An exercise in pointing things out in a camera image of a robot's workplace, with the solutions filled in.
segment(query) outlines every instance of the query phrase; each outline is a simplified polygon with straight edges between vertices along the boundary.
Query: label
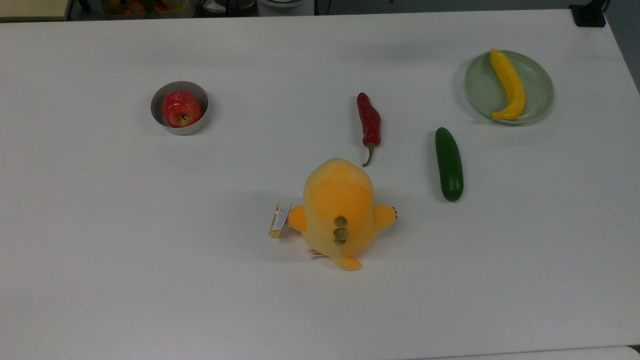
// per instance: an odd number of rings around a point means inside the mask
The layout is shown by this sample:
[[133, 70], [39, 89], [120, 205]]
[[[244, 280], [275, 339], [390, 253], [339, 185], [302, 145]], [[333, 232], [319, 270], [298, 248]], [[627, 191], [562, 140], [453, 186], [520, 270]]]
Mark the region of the label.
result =
[[276, 205], [276, 209], [273, 212], [273, 220], [271, 221], [271, 227], [269, 228], [269, 236], [272, 238], [280, 237], [280, 230], [287, 223], [287, 217], [291, 210], [291, 205]]
[[318, 252], [317, 250], [314, 250], [314, 249], [308, 249], [307, 254], [309, 254], [309, 257], [312, 259], [326, 257], [326, 255], [324, 255], [322, 252]]

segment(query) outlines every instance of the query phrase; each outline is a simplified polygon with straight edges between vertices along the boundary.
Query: pepper stem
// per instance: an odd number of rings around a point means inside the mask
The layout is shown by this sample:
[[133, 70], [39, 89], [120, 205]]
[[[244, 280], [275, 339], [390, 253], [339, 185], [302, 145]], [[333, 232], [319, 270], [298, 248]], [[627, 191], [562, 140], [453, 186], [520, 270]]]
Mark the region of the pepper stem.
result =
[[371, 158], [373, 158], [373, 149], [376, 147], [375, 143], [368, 143], [367, 147], [369, 148], [369, 159], [367, 159], [367, 162], [362, 164], [362, 167], [366, 167], [370, 162], [371, 162]]

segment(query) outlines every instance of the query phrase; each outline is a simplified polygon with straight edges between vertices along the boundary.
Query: metal bowl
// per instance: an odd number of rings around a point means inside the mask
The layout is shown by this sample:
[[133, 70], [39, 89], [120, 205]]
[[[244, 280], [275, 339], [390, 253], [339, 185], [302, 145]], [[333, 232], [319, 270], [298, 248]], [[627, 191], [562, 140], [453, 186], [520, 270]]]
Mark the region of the metal bowl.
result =
[[[174, 90], [187, 90], [198, 98], [198, 101], [200, 101], [200, 105], [202, 106], [202, 117], [198, 121], [185, 127], [172, 127], [167, 123], [162, 115], [162, 102], [164, 101], [164, 98]], [[176, 135], [189, 135], [201, 130], [209, 120], [207, 116], [208, 107], [209, 98], [207, 97], [207, 93], [201, 87], [189, 81], [176, 81], [169, 83], [161, 87], [160, 90], [156, 92], [153, 99], [151, 99], [151, 114], [154, 116], [154, 119], [158, 121], [160, 125], [164, 126], [164, 128], [170, 133]]]

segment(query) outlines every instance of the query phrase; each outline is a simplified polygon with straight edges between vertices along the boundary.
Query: yellow banana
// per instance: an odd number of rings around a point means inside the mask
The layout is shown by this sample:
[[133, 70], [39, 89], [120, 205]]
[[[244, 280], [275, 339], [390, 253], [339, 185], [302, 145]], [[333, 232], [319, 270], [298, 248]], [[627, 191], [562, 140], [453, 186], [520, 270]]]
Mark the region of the yellow banana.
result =
[[507, 106], [502, 111], [492, 113], [491, 118], [515, 120], [524, 110], [525, 95], [522, 80], [520, 80], [520, 76], [509, 58], [502, 51], [491, 49], [489, 59], [491, 59], [491, 66], [498, 75], [507, 95]]

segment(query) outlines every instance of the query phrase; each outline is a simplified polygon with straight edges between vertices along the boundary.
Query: chili pepper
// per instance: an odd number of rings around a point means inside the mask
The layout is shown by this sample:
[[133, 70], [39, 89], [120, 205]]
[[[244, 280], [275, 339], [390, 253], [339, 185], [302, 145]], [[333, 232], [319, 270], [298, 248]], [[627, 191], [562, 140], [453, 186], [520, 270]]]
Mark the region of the chili pepper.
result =
[[369, 159], [366, 163], [362, 164], [366, 167], [373, 157], [373, 149], [380, 145], [380, 114], [371, 105], [371, 100], [367, 94], [361, 92], [358, 94], [358, 114], [360, 114], [360, 121], [362, 122], [362, 132], [364, 137], [362, 143], [369, 149]]

